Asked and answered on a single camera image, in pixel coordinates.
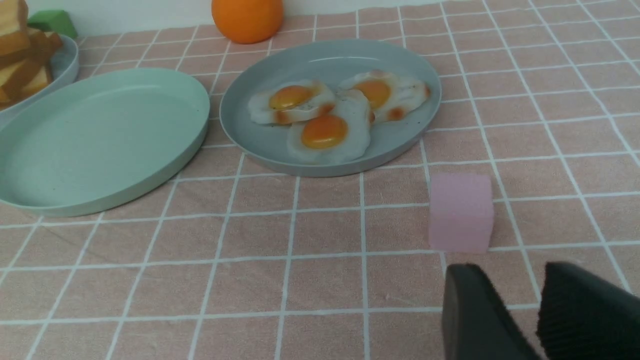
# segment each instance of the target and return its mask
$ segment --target pink checkered tablecloth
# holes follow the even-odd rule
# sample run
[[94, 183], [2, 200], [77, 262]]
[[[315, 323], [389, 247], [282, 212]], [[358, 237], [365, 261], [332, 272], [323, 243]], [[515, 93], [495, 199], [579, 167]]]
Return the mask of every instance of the pink checkered tablecloth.
[[[473, 0], [291, 17], [231, 44], [212, 25], [80, 40], [81, 77], [194, 75], [209, 136], [152, 193], [82, 218], [0, 207], [0, 358], [443, 359], [448, 264], [474, 262], [534, 339], [543, 265], [640, 293], [640, 1]], [[424, 138], [375, 170], [295, 178], [218, 122], [251, 64], [316, 40], [406, 46], [441, 75]], [[489, 253], [429, 249], [429, 175], [488, 174]]]

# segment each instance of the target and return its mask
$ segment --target orange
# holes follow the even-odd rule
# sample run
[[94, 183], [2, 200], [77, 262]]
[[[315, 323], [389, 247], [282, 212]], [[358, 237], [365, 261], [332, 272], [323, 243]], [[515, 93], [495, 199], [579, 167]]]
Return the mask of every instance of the orange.
[[282, 0], [212, 0], [218, 30], [238, 44], [253, 44], [275, 35], [282, 25]]

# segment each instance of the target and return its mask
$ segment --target pink cube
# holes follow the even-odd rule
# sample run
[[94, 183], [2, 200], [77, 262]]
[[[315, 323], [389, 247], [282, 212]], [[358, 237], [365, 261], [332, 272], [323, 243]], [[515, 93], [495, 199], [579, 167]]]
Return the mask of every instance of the pink cube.
[[493, 231], [491, 178], [431, 176], [429, 243], [433, 250], [484, 253]]

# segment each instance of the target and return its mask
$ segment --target green block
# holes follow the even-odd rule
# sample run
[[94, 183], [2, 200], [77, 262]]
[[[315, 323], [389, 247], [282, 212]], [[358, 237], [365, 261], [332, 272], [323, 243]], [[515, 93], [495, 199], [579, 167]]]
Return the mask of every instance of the green block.
[[42, 31], [55, 31], [60, 35], [77, 38], [78, 33], [71, 18], [63, 10], [45, 10], [33, 14], [27, 22], [30, 28]]

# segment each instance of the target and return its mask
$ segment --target bread slice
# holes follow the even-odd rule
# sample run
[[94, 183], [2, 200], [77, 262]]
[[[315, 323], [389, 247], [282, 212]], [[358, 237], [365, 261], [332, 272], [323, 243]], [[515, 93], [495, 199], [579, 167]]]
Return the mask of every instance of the bread slice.
[[44, 47], [46, 51], [50, 51], [49, 48], [52, 47], [50, 35], [35, 29], [28, 29], [27, 33], [29, 34], [31, 45], [26, 49], [0, 56], [0, 69], [29, 58], [30, 56], [34, 56], [42, 47]]
[[54, 48], [47, 36], [40, 30], [29, 29], [33, 37], [35, 54], [0, 70], [0, 102], [12, 102], [20, 99], [20, 91], [46, 65]]
[[46, 35], [49, 39], [49, 43], [51, 44], [51, 48], [54, 53], [58, 51], [58, 49], [63, 47], [64, 44], [62, 42], [62, 38], [60, 38], [60, 35], [58, 33], [50, 31], [48, 33], [44, 33], [44, 35]]
[[27, 49], [29, 8], [25, 0], [0, 1], [0, 56]]
[[20, 90], [20, 97], [11, 102], [0, 102], [0, 111], [10, 108], [17, 103], [24, 101], [31, 96], [34, 96], [44, 88], [49, 86], [53, 82], [53, 76], [51, 75], [51, 69], [48, 65], [40, 68], [38, 74], [33, 80], [31, 80], [25, 87]]
[[51, 69], [48, 65], [44, 65], [27, 85], [20, 90], [20, 99], [24, 100], [32, 95], [37, 94], [45, 87], [49, 86], [53, 82], [53, 76], [51, 76]]

